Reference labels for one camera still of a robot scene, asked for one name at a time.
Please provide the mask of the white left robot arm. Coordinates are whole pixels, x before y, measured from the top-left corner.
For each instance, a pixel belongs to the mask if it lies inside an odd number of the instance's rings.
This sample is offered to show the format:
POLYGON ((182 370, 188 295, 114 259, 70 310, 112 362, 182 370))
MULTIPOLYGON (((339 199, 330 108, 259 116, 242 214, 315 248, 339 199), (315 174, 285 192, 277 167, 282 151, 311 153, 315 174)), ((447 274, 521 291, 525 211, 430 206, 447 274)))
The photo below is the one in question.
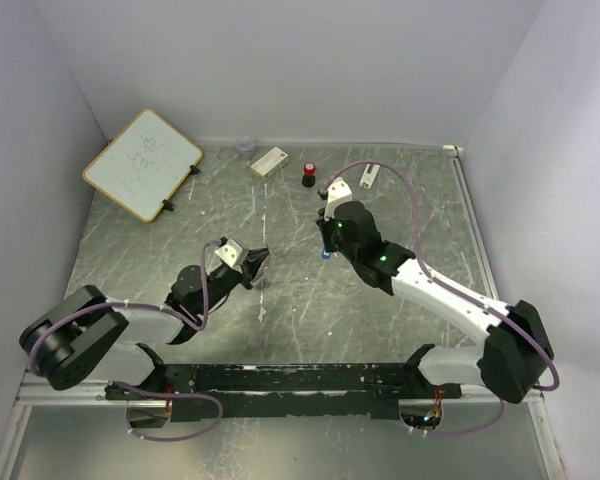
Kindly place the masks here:
POLYGON ((93 380, 129 384, 145 399, 161 395, 168 365, 156 345, 182 345, 205 330, 236 287, 254 287, 270 256, 226 238, 203 250, 218 266, 184 267, 160 304, 116 300, 94 285, 74 291, 20 334, 30 372, 57 391, 93 380))

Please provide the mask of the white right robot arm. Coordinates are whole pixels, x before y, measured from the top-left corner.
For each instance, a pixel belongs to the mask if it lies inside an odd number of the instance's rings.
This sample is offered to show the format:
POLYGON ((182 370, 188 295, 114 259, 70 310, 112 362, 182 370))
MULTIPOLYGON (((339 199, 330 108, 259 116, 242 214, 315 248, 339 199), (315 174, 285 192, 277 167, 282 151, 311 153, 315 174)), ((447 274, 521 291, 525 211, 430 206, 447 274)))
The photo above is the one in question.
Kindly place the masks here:
POLYGON ((359 201, 319 209, 316 224, 325 250, 344 257, 365 284, 426 308, 473 341, 471 347, 426 348, 404 374, 411 395, 468 384, 517 404, 538 388, 554 353, 535 306, 488 298, 430 269, 411 250, 383 239, 359 201))

